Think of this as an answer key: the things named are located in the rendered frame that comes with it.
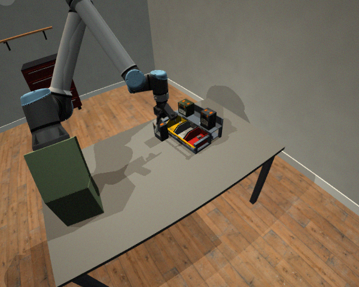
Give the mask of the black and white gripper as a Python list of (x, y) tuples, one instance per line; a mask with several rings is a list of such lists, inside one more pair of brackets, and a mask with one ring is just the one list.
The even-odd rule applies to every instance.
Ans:
[[(156, 101), (156, 106), (153, 107), (154, 109), (154, 114), (157, 116), (157, 120), (154, 120), (154, 125), (156, 126), (156, 133), (159, 131), (159, 127), (160, 124), (162, 123), (162, 118), (167, 117), (167, 115), (163, 112), (163, 110), (160, 108), (160, 105), (166, 103), (168, 100), (164, 101), (164, 102), (157, 102)], [(162, 103), (162, 104), (159, 104)], [(156, 112), (155, 112), (156, 110)]]

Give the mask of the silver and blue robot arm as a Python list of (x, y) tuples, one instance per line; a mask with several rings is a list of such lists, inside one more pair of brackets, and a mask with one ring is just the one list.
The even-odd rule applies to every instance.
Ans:
[(20, 98), (32, 134), (33, 151), (70, 138), (61, 122), (67, 120), (74, 110), (70, 89), (86, 26), (122, 78), (126, 79), (129, 93), (152, 90), (155, 101), (164, 102), (169, 99), (167, 73), (155, 70), (144, 75), (93, 6), (92, 0), (66, 2), (70, 8), (51, 86), (26, 93)]

